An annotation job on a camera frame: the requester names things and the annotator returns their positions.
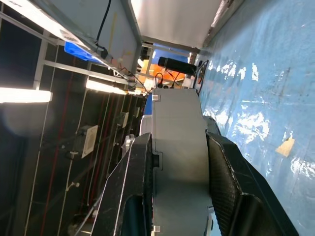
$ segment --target white panel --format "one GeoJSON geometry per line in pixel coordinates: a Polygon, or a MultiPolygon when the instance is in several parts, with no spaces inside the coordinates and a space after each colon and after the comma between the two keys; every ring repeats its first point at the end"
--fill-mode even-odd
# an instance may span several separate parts
{"type": "Polygon", "coordinates": [[[81,158],[87,156],[94,150],[97,128],[98,125],[93,126],[87,130],[81,158]]]}
{"type": "MultiPolygon", "coordinates": [[[[109,0],[50,1],[92,41],[96,39],[109,0]]],[[[123,58],[124,66],[131,68],[137,43],[120,0],[111,1],[98,43],[115,59],[123,58]]]]}
{"type": "Polygon", "coordinates": [[[221,0],[131,0],[142,36],[201,48],[221,0]]]}
{"type": "Polygon", "coordinates": [[[145,133],[152,133],[152,115],[144,115],[141,119],[139,135],[145,133]]]}
{"type": "Polygon", "coordinates": [[[156,236],[201,236],[209,195],[208,146],[194,89],[153,90],[153,221],[156,236]]]}

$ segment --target fluorescent light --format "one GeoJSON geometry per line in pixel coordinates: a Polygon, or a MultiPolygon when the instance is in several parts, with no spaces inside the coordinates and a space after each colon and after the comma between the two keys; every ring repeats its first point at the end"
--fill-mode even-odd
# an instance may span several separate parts
{"type": "Polygon", "coordinates": [[[102,92],[109,92],[109,93],[117,93],[117,94],[126,94],[125,91],[117,88],[117,87],[113,87],[110,85],[106,85],[106,84],[102,84],[96,81],[92,81],[92,80],[88,80],[87,84],[86,84],[86,88],[87,89],[93,89],[93,90],[98,90],[98,91],[102,91],[102,92]]]}
{"type": "Polygon", "coordinates": [[[21,88],[0,88],[0,103],[32,103],[49,102],[52,99],[49,91],[21,89],[21,88]]]}
{"type": "Polygon", "coordinates": [[[144,62],[143,60],[141,60],[140,58],[138,59],[138,64],[141,66],[141,68],[144,66],[144,62]]]}
{"type": "Polygon", "coordinates": [[[132,95],[143,95],[145,96],[146,93],[142,92],[141,90],[136,89],[135,91],[128,91],[128,94],[132,94],[132,95]]]}

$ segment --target blue floor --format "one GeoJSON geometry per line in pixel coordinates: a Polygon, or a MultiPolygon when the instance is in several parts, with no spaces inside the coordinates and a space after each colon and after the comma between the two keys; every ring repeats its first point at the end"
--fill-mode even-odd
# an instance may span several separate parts
{"type": "Polygon", "coordinates": [[[314,0],[246,0],[204,54],[203,113],[267,179],[299,234],[315,235],[314,0]],[[288,139],[286,157],[276,149],[288,139]]]}

